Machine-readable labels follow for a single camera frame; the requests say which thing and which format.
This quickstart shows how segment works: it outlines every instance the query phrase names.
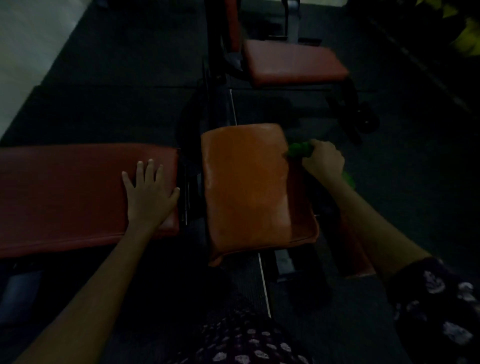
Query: green microfiber cloth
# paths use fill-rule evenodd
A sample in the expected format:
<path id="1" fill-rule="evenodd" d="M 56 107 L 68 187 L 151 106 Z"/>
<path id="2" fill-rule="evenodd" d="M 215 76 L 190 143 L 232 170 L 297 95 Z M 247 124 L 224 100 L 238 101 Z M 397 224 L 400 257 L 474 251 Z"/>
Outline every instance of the green microfiber cloth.
<path id="1" fill-rule="evenodd" d="M 299 157 L 310 157 L 313 153 L 313 145 L 309 142 L 303 143 L 293 143 L 290 144 L 288 147 L 287 155 L 292 158 L 299 158 Z M 355 181 L 353 178 L 345 171 L 342 172 L 343 180 L 349 184 L 349 186 L 355 189 Z"/>

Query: patterned sleeve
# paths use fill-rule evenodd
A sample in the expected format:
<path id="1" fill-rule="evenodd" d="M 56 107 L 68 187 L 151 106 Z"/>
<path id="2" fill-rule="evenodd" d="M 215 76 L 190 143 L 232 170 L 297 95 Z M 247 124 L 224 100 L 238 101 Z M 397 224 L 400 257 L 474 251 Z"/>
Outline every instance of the patterned sleeve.
<path id="1" fill-rule="evenodd" d="M 434 258 L 392 277 L 395 327 L 416 363 L 480 363 L 480 294 Z"/>

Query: person's left hand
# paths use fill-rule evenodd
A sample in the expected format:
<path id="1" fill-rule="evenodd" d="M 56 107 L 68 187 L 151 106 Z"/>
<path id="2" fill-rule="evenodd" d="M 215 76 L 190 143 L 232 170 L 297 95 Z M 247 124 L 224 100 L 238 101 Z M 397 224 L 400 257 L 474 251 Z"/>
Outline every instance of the person's left hand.
<path id="1" fill-rule="evenodd" d="M 144 177 L 144 164 L 137 163 L 136 186 L 134 187 L 127 172 L 122 172 L 127 190 L 129 227 L 147 229 L 154 232 L 170 215 L 180 196 L 176 187 L 171 196 L 165 191 L 163 166 L 156 171 L 154 180 L 153 160 L 149 159 Z"/>

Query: forearm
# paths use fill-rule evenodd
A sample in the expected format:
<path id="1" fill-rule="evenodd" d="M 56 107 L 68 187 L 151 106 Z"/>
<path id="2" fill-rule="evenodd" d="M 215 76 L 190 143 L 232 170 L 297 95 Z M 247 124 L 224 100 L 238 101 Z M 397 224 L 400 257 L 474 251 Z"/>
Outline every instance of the forearm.
<path id="1" fill-rule="evenodd" d="M 342 179 L 325 187 L 383 282 L 410 263 L 431 256 L 385 220 Z"/>
<path id="2" fill-rule="evenodd" d="M 96 273 L 15 363 L 97 362 L 150 236 L 129 227 Z"/>

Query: padded seat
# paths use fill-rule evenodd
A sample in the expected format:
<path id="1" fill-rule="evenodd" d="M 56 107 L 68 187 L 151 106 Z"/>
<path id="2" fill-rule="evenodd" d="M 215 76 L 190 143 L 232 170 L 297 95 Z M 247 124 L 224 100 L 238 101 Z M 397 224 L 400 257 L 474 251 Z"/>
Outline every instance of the padded seat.
<path id="1" fill-rule="evenodd" d="M 212 265 L 252 249 L 313 243 L 319 227 L 301 165 L 289 164 L 277 124 L 228 126 L 202 134 Z"/>
<path id="2" fill-rule="evenodd" d="M 177 149 L 147 144 L 85 144 L 0 149 L 0 258 L 117 243 L 127 227 L 121 172 L 137 161 L 177 179 Z M 179 231 L 175 210 L 155 238 Z"/>
<path id="3" fill-rule="evenodd" d="M 327 84 L 348 77 L 329 48 L 249 39 L 243 56 L 254 87 Z"/>

